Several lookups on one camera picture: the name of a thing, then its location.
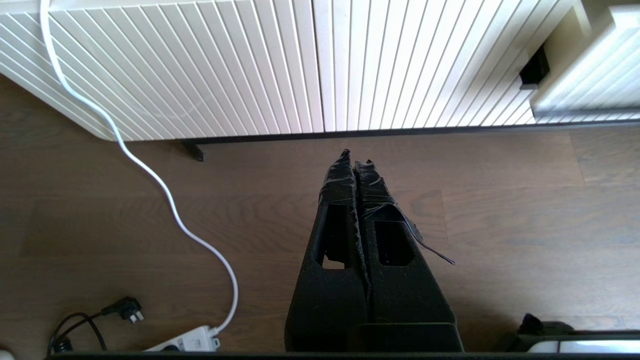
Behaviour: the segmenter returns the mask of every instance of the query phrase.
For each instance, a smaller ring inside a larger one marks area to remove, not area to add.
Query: white cable
[[[229,272],[229,277],[231,277],[231,284],[234,289],[234,298],[231,303],[231,310],[229,310],[229,314],[227,315],[227,318],[225,319],[225,321],[222,324],[220,324],[220,326],[214,327],[211,329],[211,336],[218,335],[222,330],[224,330],[227,327],[227,325],[229,325],[229,323],[231,322],[231,319],[233,319],[236,313],[236,308],[238,305],[238,281],[236,279],[234,270],[231,268],[231,265],[229,264],[227,259],[225,259],[225,257],[222,256],[222,254],[220,254],[220,252],[216,248],[209,245],[203,239],[197,237],[195,234],[189,231],[189,229],[187,229],[186,226],[184,226],[184,224],[182,223],[182,220],[180,219],[180,215],[178,214],[178,210],[175,208],[173,195],[171,195],[171,191],[169,191],[169,188],[167,187],[167,185],[153,170],[151,170],[151,168],[147,166],[147,164],[143,163],[140,159],[134,156],[134,154],[131,154],[131,152],[129,152],[129,150],[127,149],[127,146],[124,144],[124,141],[122,140],[122,137],[120,136],[118,127],[113,122],[109,114],[107,114],[106,111],[100,108],[100,106],[96,105],[91,100],[80,95],[74,89],[72,89],[71,86],[69,86],[69,84],[67,83],[67,80],[65,79],[64,74],[62,73],[62,68],[60,67],[60,62],[58,61],[56,51],[53,48],[53,40],[51,38],[51,29],[49,27],[49,3],[50,3],[50,0],[40,1],[40,26],[42,27],[42,38],[44,39],[44,45],[45,45],[45,48],[47,49],[47,54],[49,55],[49,59],[51,60],[53,71],[56,73],[56,77],[58,77],[58,80],[60,81],[60,84],[62,84],[62,87],[71,96],[80,100],[82,103],[90,107],[93,111],[98,113],[107,122],[107,124],[109,124],[109,127],[111,127],[111,130],[113,131],[113,134],[115,135],[116,140],[118,141],[118,145],[122,149],[122,152],[124,152],[125,155],[127,155],[127,157],[131,159],[131,161],[138,164],[138,166],[140,166],[142,169],[144,169],[144,171],[146,171],[149,175],[151,175],[151,177],[153,177],[158,182],[158,184],[160,184],[160,187],[162,187],[162,189],[164,190],[164,193],[166,194],[166,198],[169,201],[169,206],[171,207],[171,211],[173,212],[173,217],[175,218],[175,221],[178,223],[178,226],[180,226],[182,231],[184,231],[184,233],[187,234],[190,238],[194,239],[197,243],[204,246],[209,251],[211,251],[215,256],[217,256],[218,259],[220,259],[222,264],[225,265],[225,268]]]

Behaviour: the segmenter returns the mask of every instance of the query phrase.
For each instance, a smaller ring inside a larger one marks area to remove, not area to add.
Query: white power strip
[[[220,347],[220,339],[211,337],[211,328],[209,326],[197,327],[191,331],[185,332],[180,336],[165,341],[145,351],[200,351],[215,352]]]

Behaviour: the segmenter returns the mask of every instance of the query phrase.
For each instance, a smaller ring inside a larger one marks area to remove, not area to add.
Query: black plug
[[[142,306],[135,298],[124,297],[102,309],[101,313],[102,315],[118,313],[124,320],[129,319],[131,323],[135,323],[138,320],[145,319],[140,313],[141,309]]]

